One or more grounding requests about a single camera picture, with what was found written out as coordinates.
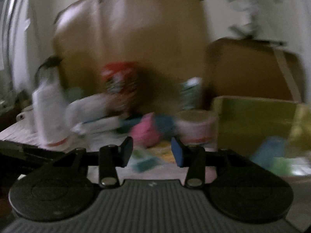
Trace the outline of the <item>yellow card packet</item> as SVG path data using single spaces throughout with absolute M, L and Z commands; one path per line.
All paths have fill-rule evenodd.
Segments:
M 171 151 L 171 143 L 168 141 L 162 141 L 156 146 L 148 148 L 147 151 L 165 162 L 176 163 Z

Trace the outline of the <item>pink knitted soft toy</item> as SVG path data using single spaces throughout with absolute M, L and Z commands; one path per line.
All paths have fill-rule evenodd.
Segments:
M 130 129 L 130 136 L 135 145 L 149 148 L 160 142 L 161 133 L 155 121 L 155 114 L 148 113 L 142 117 L 140 123 Z

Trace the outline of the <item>blue soft pouch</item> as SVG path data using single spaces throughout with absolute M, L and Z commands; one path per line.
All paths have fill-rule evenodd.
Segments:
M 266 170 L 271 170 L 275 158 L 283 158 L 286 154 L 287 140 L 273 136 L 268 137 L 250 157 L 250 160 Z

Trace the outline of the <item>light green soft cloth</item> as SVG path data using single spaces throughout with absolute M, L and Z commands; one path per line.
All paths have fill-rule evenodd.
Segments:
M 275 157 L 269 171 L 279 177 L 292 176 L 293 160 L 290 158 Z

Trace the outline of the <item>white paper cup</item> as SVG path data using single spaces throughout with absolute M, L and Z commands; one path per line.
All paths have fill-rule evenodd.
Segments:
M 216 137 L 218 117 L 206 110 L 183 110 L 174 117 L 176 133 L 186 145 L 200 145 Z

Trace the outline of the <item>pink tin box gold interior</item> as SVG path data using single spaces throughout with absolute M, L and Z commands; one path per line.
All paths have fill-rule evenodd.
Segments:
M 288 142 L 288 156 L 310 151 L 310 106 L 284 100 L 221 96 L 212 102 L 218 117 L 217 147 L 250 157 L 269 137 Z

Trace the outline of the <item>green drink carton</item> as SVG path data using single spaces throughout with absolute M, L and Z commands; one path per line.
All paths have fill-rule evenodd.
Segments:
M 181 83 L 180 97 L 183 110 L 200 108 L 202 99 L 202 78 L 193 77 Z

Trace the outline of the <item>white spray bottle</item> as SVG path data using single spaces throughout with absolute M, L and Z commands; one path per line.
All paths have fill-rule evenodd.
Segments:
M 34 119 L 39 144 L 52 151 L 65 151 L 71 132 L 65 124 L 67 102 L 59 82 L 61 59 L 49 57 L 35 73 L 32 93 Z

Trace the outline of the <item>large brown cardboard panel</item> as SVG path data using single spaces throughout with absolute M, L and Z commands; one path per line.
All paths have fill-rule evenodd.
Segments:
M 204 74 L 207 28 L 199 0 L 79 0 L 54 23 L 63 85 L 99 92 L 100 69 L 138 64 L 144 111 L 179 107 L 179 84 Z

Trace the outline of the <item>white wall charger plug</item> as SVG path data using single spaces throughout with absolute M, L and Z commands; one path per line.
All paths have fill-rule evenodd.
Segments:
M 231 9 L 240 14 L 241 29 L 247 35 L 255 35 L 258 29 L 258 2 L 257 0 L 228 0 Z

